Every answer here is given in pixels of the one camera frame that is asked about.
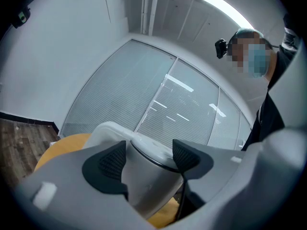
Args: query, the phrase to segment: blue surgical mask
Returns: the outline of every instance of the blue surgical mask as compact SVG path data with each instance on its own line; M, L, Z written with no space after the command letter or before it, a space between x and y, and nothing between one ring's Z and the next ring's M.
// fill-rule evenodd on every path
M252 78L261 78L269 70L271 52L265 49L265 44L249 44L248 56L244 56L243 72Z

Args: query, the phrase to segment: floor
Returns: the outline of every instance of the floor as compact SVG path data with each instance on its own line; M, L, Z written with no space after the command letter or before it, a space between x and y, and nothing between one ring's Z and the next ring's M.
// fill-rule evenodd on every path
M31 174L57 134L51 126L0 119L0 172L10 188Z

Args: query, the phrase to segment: baseboard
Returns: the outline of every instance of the baseboard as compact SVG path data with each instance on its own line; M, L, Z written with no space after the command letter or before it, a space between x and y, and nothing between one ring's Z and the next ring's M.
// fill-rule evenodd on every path
M56 124L54 122L50 122L50 121L42 121L42 120L37 120L37 119L19 117L19 116L7 114L7 113L2 113L2 112L0 112L0 118L6 119L6 120L15 121L15 122L32 124L32 125L48 125L48 126L52 126L52 128L54 129L54 131L57 134L59 132L59 129L56 126Z

